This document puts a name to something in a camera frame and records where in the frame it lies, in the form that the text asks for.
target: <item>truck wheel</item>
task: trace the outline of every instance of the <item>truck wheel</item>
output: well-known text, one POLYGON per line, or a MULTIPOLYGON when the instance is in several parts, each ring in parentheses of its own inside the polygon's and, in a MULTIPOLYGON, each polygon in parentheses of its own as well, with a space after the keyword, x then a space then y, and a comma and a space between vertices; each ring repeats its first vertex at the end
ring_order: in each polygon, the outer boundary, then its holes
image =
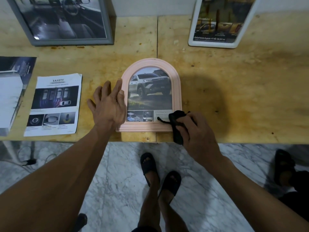
POLYGON ((161 93, 162 93, 163 95, 169 95, 170 92, 171 92, 171 90, 169 89, 169 90, 163 90, 161 93))
POLYGON ((144 90, 143 90, 143 88, 142 87, 140 87, 139 89, 138 89, 138 96, 140 96, 141 98, 146 98, 146 96, 147 96, 147 94, 144 92, 144 90))

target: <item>white wall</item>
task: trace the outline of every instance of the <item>white wall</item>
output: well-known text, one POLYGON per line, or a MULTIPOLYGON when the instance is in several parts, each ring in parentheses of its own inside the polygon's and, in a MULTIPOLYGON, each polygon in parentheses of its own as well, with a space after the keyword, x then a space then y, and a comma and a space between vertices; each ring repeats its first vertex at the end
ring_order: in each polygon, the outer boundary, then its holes
MULTIPOLYGON (((195 0, 106 0, 108 11, 116 16, 191 15, 195 0)), ((259 13, 309 10, 309 0, 262 0, 259 13)), ((0 0, 0 18, 15 16, 6 0, 0 0)))

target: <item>marble floor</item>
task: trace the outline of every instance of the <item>marble floor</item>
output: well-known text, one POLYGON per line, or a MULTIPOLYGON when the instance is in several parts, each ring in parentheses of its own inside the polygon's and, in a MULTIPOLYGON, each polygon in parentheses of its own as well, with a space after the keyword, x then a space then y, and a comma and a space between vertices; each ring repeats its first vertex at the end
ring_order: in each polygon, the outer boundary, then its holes
MULTIPOLYGON (((21 167, 11 163, 0 143, 0 193, 70 146, 14 142, 21 161, 28 160, 30 155, 37 159, 35 165, 21 167)), ((297 170, 309 170, 309 146, 220 144, 221 152, 239 170, 276 197, 291 190, 278 187, 272 180, 272 161, 278 148, 292 154, 297 170)), ((182 184, 171 206, 182 216, 189 231, 253 231, 218 182, 195 163, 182 146, 173 143, 109 143, 81 208, 81 213, 88 217, 88 224, 82 232, 130 232, 137 226, 148 191, 139 163, 144 152, 154 155, 161 182, 169 171, 180 172, 182 184)), ((160 225, 165 231, 162 217, 160 225)))

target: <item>person's left hand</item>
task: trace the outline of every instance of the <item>person's left hand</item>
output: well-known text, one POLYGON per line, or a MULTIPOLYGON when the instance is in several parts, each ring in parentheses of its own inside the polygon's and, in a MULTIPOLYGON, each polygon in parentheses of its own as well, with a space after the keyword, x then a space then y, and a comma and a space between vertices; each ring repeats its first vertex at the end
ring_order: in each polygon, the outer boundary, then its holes
POLYGON ((125 93, 121 90, 122 79, 118 79, 111 92, 111 82, 106 81, 93 93, 93 102, 87 100, 87 105, 92 112, 95 129, 99 133, 115 131, 126 120, 125 93))

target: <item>sandal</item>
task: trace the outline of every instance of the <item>sandal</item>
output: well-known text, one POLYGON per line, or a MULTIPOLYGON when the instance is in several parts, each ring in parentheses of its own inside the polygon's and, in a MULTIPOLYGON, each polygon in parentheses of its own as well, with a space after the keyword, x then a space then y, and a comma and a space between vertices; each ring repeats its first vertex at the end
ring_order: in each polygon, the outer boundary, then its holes
MULTIPOLYGON (((156 172, 157 175, 158 175, 158 178, 159 178, 159 182, 160 182, 160 177, 159 177, 159 174, 158 174, 158 171, 157 171, 155 159, 154 159, 154 157, 152 156, 151 153, 147 152, 147 153, 142 154, 142 156, 141 156, 141 169, 143 170, 144 176, 150 171, 156 172)), ((148 186, 150 187, 150 182, 148 181, 146 176, 145 176, 145 178, 146 178, 148 186)))
POLYGON ((295 161, 291 158, 291 155, 287 151, 278 149, 275 155, 275 183, 281 186, 279 180, 281 173, 285 171, 291 171, 292 173, 296 172, 294 166, 295 161))
POLYGON ((171 171, 168 173, 168 175, 165 177, 164 179, 164 182, 163 182, 163 185, 162 185, 162 189, 160 191, 160 194, 158 196, 158 198, 160 197, 161 195, 161 192, 163 189, 167 189, 169 190, 173 195, 174 197, 176 196, 176 193, 180 187, 180 184, 181 184, 181 176, 178 172, 176 171, 171 171))

